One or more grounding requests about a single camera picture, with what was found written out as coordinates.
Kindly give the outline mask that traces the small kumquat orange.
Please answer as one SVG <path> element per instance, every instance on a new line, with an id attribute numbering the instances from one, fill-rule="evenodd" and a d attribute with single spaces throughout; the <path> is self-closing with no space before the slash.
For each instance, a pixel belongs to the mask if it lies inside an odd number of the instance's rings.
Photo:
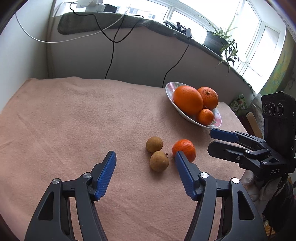
<path id="1" fill-rule="evenodd" d="M 196 158 L 196 148 L 190 140 L 182 139 L 177 141 L 172 147 L 173 156 L 175 156 L 178 151 L 182 151 L 190 163 Z"/>

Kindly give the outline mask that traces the small tangerine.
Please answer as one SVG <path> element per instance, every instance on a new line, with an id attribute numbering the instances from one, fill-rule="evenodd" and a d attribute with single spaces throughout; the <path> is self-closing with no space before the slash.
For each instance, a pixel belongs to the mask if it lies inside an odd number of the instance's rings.
<path id="1" fill-rule="evenodd" d="M 197 122 L 208 126 L 214 121 L 214 113 L 210 109 L 202 109 L 196 116 Z"/>

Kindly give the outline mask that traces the medium tangerine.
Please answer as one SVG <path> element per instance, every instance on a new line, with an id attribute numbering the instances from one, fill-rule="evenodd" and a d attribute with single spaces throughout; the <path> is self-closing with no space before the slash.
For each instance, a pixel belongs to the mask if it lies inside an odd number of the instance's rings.
<path id="1" fill-rule="evenodd" d="M 210 87 L 200 87 L 197 89 L 203 98 L 203 108 L 215 109 L 218 105 L 218 94 Z"/>

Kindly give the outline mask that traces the large orange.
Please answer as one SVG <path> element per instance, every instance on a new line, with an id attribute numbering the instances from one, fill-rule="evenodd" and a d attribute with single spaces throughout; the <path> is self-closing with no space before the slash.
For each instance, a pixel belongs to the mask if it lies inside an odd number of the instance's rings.
<path id="1" fill-rule="evenodd" d="M 192 116 L 203 109 L 203 98 L 195 88 L 182 85 L 173 93 L 174 104 L 185 114 Z"/>

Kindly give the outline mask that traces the cardboard box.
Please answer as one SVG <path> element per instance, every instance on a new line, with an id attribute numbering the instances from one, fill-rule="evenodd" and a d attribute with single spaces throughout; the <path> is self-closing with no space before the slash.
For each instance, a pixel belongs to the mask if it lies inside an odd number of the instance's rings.
<path id="1" fill-rule="evenodd" d="M 259 125 L 252 112 L 249 112 L 244 116 L 240 116 L 239 120 L 249 135 L 263 138 L 262 132 L 259 129 Z"/>

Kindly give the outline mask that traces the green package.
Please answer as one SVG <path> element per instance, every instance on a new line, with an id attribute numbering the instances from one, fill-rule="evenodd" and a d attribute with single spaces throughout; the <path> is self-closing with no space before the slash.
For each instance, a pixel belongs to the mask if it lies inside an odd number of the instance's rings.
<path id="1" fill-rule="evenodd" d="M 248 113 L 248 106 L 243 94 L 236 96 L 230 103 L 229 107 L 238 117 L 245 116 Z"/>

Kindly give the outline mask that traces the brown longan fruit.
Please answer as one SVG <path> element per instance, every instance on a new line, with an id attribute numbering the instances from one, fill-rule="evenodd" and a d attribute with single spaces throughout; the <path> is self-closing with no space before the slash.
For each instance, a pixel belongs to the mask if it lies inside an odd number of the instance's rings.
<path id="1" fill-rule="evenodd" d="M 160 151 L 163 148 L 163 141 L 160 137 L 151 137 L 146 142 L 146 149 L 150 153 Z"/>
<path id="2" fill-rule="evenodd" d="M 163 151 L 156 151 L 151 155 L 149 165 L 156 172 L 163 172 L 169 166 L 168 154 Z"/>

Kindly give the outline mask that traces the floral white plate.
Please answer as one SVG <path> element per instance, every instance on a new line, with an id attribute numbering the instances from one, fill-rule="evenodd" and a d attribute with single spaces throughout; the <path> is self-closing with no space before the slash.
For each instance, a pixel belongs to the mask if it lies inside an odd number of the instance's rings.
<path id="1" fill-rule="evenodd" d="M 170 82 L 165 90 L 170 102 L 187 121 L 205 128 L 219 128 L 222 125 L 218 95 L 213 89 L 196 89 L 183 83 Z"/>

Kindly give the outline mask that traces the pink towel cloth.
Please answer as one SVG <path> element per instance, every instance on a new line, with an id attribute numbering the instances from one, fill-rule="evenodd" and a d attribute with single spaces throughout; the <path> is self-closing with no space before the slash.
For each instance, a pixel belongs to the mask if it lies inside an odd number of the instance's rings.
<path id="1" fill-rule="evenodd" d="M 27 80 L 1 112 L 1 215 L 23 240 L 49 183 L 78 178 L 116 153 L 96 208 L 109 240 L 183 240 L 196 204 L 174 161 L 151 170 L 145 144 L 190 140 L 196 165 L 217 179 L 241 177 L 237 164 L 212 158 L 209 130 L 189 123 L 162 88 L 77 77 Z"/>

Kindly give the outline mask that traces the green windowsill cloth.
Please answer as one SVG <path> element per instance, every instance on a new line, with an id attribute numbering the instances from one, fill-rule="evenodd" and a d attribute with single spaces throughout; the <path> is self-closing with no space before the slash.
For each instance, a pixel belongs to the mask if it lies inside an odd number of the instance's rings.
<path id="1" fill-rule="evenodd" d="M 98 31 L 100 29 L 125 29 L 133 27 L 146 27 L 147 29 L 166 37 L 175 37 L 184 43 L 188 42 L 185 34 L 167 27 L 162 23 L 117 13 L 66 13 L 62 15 L 57 29 L 62 35 L 72 35 Z"/>

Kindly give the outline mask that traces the spider plant in pot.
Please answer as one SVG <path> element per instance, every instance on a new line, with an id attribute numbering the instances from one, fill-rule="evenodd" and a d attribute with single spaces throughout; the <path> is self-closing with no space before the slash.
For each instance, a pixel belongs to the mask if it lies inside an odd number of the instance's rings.
<path id="1" fill-rule="evenodd" d="M 235 39 L 232 37 L 232 35 L 229 34 L 230 31 L 236 29 L 236 27 L 232 27 L 235 16 L 233 16 L 233 19 L 227 30 L 217 27 L 203 15 L 197 16 L 203 18 L 208 23 L 208 25 L 213 28 L 214 31 L 207 31 L 203 45 L 222 58 L 218 65 L 222 63 L 225 64 L 228 68 L 226 75 L 228 75 L 230 69 L 234 68 L 235 61 L 239 61 L 239 57 L 237 55 L 237 43 L 235 42 Z"/>

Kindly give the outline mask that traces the black device on windowsill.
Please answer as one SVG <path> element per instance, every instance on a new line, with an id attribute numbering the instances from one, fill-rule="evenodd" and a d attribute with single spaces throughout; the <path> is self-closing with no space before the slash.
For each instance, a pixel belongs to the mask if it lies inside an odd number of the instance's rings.
<path id="1" fill-rule="evenodd" d="M 167 26 L 167 27 L 171 27 L 172 29 L 178 31 L 178 32 L 181 32 L 181 33 L 186 33 L 186 28 L 183 27 L 180 22 L 172 22 L 172 21 L 169 21 L 169 20 L 165 20 L 164 21 L 164 24 Z"/>

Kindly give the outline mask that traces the white power adapters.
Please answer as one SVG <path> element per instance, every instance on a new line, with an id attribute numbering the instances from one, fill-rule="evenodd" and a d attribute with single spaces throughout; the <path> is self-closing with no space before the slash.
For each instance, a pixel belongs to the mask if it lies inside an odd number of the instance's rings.
<path id="1" fill-rule="evenodd" d="M 103 12 L 105 4 L 103 4 L 103 0 L 78 0 L 76 8 L 85 8 L 90 12 Z"/>

